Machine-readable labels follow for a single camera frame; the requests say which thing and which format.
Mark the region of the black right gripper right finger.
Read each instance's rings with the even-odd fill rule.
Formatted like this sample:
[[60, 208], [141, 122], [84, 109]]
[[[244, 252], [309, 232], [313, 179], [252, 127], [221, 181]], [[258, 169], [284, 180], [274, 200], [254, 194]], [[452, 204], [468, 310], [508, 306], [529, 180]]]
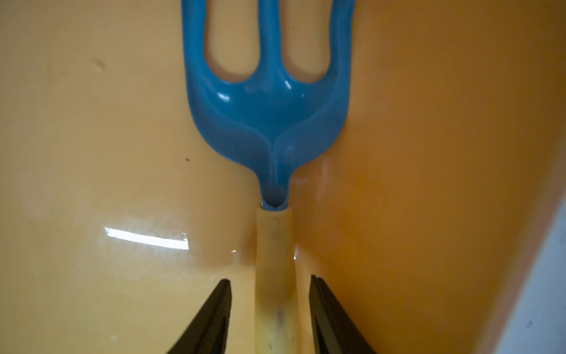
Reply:
[[316, 353], [376, 354], [321, 277], [311, 276], [309, 302]]

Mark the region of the yellow plastic storage tray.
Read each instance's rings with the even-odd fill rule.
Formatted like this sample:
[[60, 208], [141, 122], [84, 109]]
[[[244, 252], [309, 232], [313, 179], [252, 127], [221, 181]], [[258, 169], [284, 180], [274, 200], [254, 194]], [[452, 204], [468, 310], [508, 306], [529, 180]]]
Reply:
[[[349, 113], [290, 183], [379, 353], [491, 351], [565, 190], [563, 1], [358, 1]], [[1, 3], [1, 351], [166, 353], [224, 278], [253, 353], [256, 176], [191, 118], [178, 1]]]

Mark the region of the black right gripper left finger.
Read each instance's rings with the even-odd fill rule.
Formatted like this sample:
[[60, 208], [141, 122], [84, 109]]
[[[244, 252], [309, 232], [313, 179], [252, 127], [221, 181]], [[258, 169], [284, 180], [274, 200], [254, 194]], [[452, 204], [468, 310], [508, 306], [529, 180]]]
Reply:
[[231, 283], [222, 279], [168, 353], [225, 353], [231, 301]]

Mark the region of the teal cultivator yellow handle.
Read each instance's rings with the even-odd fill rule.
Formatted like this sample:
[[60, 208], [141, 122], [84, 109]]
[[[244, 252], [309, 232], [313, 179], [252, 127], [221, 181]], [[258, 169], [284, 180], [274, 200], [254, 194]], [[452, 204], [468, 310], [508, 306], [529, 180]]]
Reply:
[[299, 81], [282, 61], [277, 1], [259, 1], [259, 63], [238, 82], [220, 79], [204, 53], [206, 3], [181, 4], [184, 67], [190, 113], [219, 155], [252, 171], [259, 182], [256, 214], [255, 351], [300, 349], [293, 211], [293, 173], [337, 140], [349, 107], [353, 1], [334, 1], [330, 63], [313, 82]]

